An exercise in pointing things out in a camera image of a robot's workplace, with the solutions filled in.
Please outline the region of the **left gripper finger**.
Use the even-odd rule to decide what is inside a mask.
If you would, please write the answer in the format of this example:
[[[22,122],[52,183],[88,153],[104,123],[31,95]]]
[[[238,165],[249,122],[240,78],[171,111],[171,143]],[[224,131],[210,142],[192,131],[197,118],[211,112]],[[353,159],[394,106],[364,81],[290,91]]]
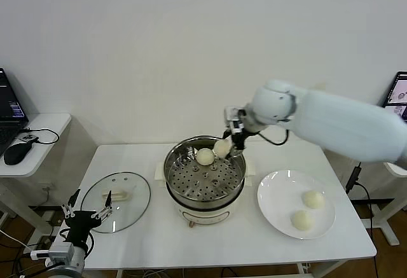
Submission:
[[[66,204],[62,204],[62,210],[64,212],[65,219],[74,217],[74,206],[78,199],[80,189],[77,189],[73,195],[69,197],[69,200]]]
[[[109,193],[104,204],[104,208],[99,212],[96,212],[95,214],[91,215],[91,218],[105,220],[108,216],[110,216],[110,214],[113,211],[111,204],[112,204],[112,191],[109,190]]]

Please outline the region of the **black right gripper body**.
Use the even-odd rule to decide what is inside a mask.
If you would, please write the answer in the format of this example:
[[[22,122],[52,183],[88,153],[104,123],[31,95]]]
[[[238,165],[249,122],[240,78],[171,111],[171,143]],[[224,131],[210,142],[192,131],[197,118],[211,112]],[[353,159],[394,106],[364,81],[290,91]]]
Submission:
[[[233,149],[235,150],[244,150],[245,148],[245,140],[247,136],[245,132],[236,132],[231,134],[231,142],[233,145]]]

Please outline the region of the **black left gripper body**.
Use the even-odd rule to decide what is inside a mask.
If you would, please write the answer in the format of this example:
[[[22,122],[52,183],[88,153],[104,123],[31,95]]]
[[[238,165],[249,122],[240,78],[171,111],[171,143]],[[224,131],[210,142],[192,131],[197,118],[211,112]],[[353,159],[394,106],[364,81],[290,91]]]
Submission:
[[[69,231],[66,242],[70,242],[74,247],[87,248],[87,239],[90,230],[101,225],[101,219],[96,211],[74,211],[74,216],[66,219]]]

